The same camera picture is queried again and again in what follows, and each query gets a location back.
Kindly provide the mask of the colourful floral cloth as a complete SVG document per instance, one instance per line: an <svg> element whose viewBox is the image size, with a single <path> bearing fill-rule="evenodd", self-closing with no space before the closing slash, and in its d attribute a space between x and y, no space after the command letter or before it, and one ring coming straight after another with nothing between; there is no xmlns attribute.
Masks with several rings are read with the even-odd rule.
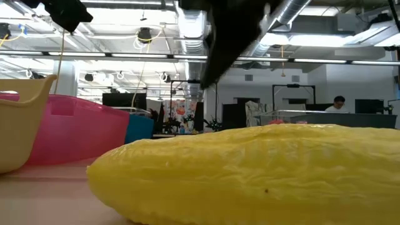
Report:
<svg viewBox="0 0 400 225"><path fill-rule="evenodd" d="M194 116L197 102L192 100L172 100L162 103L164 122L170 133L191 134L194 130Z"/></svg>

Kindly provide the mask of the yellow plastic bin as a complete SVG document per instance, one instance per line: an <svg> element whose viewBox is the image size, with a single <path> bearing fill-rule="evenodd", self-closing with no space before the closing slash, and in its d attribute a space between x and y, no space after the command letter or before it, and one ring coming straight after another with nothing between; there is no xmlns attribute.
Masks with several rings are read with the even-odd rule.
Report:
<svg viewBox="0 0 400 225"><path fill-rule="evenodd" d="M29 159L56 75L44 79L0 79L0 91L15 91L18 101L0 99L0 174Z"/></svg>

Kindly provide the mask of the teal plastic bin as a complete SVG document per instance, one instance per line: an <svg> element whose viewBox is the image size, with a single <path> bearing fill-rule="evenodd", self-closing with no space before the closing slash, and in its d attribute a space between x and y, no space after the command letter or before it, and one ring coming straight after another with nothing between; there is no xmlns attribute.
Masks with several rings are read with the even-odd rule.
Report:
<svg viewBox="0 0 400 225"><path fill-rule="evenodd" d="M291 123L307 122L308 124L336 124L352 128L389 128L396 127L396 115L386 114L344 114L313 113L293 116Z"/></svg>

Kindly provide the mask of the black panel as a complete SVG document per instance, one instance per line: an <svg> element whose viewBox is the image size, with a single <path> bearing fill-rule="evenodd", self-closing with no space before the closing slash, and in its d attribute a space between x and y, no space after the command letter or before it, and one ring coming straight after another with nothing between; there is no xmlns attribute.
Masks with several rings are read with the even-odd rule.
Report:
<svg viewBox="0 0 400 225"><path fill-rule="evenodd" d="M222 128L236 129L246 127L246 110L243 104L222 105Z"/></svg>

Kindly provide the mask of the red plastic bin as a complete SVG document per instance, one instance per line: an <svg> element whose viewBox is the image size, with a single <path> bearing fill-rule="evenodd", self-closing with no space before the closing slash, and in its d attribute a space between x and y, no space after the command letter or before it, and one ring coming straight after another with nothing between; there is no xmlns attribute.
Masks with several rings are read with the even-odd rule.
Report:
<svg viewBox="0 0 400 225"><path fill-rule="evenodd" d="M18 94L0 94L18 101ZM62 164L94 158L122 146L129 117L109 106L71 96L49 96L29 159L25 164Z"/></svg>

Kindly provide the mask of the black frame rig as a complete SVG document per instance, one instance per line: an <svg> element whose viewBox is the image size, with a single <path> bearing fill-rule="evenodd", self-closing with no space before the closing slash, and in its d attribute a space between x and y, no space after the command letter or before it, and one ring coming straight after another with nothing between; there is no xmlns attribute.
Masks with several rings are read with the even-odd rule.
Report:
<svg viewBox="0 0 400 225"><path fill-rule="evenodd" d="M285 87L285 88L312 88L312 101L316 104L316 86L315 85L300 85L300 84L273 84L272 85L272 110L275 111L275 87Z"/></svg>
<svg viewBox="0 0 400 225"><path fill-rule="evenodd" d="M194 116L194 130L191 134L210 132L211 121L208 118L208 92L200 89L200 81L173 79L169 85L167 100L192 100L197 102Z"/></svg>

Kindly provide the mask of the black monitor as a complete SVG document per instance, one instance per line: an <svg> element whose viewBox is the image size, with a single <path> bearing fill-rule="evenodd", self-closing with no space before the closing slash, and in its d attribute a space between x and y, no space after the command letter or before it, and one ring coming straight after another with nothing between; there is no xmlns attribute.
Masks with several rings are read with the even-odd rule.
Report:
<svg viewBox="0 0 400 225"><path fill-rule="evenodd" d="M384 114L384 101L381 99L356 99L357 114Z"/></svg>
<svg viewBox="0 0 400 225"><path fill-rule="evenodd" d="M110 107L147 108L146 93L103 93L102 104Z"/></svg>

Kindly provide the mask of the yellow corn cob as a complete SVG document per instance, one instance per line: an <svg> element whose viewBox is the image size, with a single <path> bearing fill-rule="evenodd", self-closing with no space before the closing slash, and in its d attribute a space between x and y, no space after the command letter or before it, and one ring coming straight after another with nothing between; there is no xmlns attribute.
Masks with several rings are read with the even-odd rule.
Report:
<svg viewBox="0 0 400 225"><path fill-rule="evenodd" d="M88 168L145 225L400 225L400 131L273 124L143 139Z"/></svg>

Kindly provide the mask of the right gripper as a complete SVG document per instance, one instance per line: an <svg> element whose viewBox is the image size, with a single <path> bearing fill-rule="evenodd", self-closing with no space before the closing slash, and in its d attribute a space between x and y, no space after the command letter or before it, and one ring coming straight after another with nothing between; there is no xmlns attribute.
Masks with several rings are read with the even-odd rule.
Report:
<svg viewBox="0 0 400 225"><path fill-rule="evenodd" d="M201 77L201 89L217 83L239 55L252 44L261 33L261 21L271 12L271 0L179 0L184 10L206 11L213 26L238 23L245 28L238 36L227 31L211 31L204 43L207 45L206 67Z"/></svg>

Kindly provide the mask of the blue plastic bin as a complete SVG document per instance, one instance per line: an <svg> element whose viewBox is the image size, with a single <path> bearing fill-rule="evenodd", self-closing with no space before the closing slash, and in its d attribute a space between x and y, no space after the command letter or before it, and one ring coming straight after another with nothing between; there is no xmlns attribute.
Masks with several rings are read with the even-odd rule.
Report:
<svg viewBox="0 0 400 225"><path fill-rule="evenodd" d="M124 143L129 144L140 139L151 139L153 129L154 121L152 119L131 114Z"/></svg>

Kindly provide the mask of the person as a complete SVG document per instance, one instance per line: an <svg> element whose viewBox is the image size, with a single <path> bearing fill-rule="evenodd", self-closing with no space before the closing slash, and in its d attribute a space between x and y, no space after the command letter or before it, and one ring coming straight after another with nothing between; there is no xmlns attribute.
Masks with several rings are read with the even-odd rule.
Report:
<svg viewBox="0 0 400 225"><path fill-rule="evenodd" d="M325 109L326 112L334 113L349 113L345 108L345 98L343 96L336 96L333 101L333 105Z"/></svg>

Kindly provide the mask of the silver spiral air duct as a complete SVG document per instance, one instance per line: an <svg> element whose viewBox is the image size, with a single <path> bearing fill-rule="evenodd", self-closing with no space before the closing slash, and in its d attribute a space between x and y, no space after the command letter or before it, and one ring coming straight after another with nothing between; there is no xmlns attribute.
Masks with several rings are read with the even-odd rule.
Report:
<svg viewBox="0 0 400 225"><path fill-rule="evenodd" d="M276 9L272 6L269 10L265 9L266 15L260 22L261 34L249 46L248 56L262 57L268 49L273 46L273 34L271 31L283 28L284 32L289 32L292 22L309 5L312 0L282 0Z"/></svg>
<svg viewBox="0 0 400 225"><path fill-rule="evenodd" d="M177 24L181 41L182 53L188 55L204 55L203 38L206 35L206 12L200 10L187 10L181 6L181 0L174 0L177 12ZM199 81L204 64L201 62L186 61L185 75L188 81Z"/></svg>

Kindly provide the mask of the clear plastic bin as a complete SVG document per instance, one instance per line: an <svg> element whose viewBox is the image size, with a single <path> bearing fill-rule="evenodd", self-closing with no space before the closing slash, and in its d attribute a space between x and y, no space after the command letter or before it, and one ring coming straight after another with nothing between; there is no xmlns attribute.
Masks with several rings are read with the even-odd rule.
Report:
<svg viewBox="0 0 400 225"><path fill-rule="evenodd" d="M109 109L110 113L113 113L115 115L121 116L122 118L128 118L131 115L134 116L141 116L145 118L151 118L152 114L145 110L145 109L140 109L136 107L111 107Z"/></svg>
<svg viewBox="0 0 400 225"><path fill-rule="evenodd" d="M268 122L275 119L281 119L285 123L291 124L301 124L301 123L309 123L307 120L307 116L317 116L324 114L335 114L335 112L326 112L326 111L307 111L307 110L276 110L267 112L263 115L260 115L261 125L268 125Z"/></svg>

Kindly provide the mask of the white patterned cloth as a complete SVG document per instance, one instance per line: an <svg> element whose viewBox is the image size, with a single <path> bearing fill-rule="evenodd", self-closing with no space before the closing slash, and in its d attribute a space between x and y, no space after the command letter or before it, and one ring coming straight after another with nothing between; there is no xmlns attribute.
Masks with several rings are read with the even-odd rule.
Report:
<svg viewBox="0 0 400 225"><path fill-rule="evenodd" d="M260 126L261 120L259 116L267 112L267 106L265 104L248 101L245 103L245 111L246 111L246 126L247 127Z"/></svg>

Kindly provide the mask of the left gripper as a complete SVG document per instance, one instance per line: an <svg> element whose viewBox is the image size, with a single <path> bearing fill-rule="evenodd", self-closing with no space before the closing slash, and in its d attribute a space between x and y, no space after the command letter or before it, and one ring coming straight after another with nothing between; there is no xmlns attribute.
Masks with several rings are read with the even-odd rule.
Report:
<svg viewBox="0 0 400 225"><path fill-rule="evenodd" d="M80 23L90 23L93 16L80 0L41 0L51 19L73 33Z"/></svg>

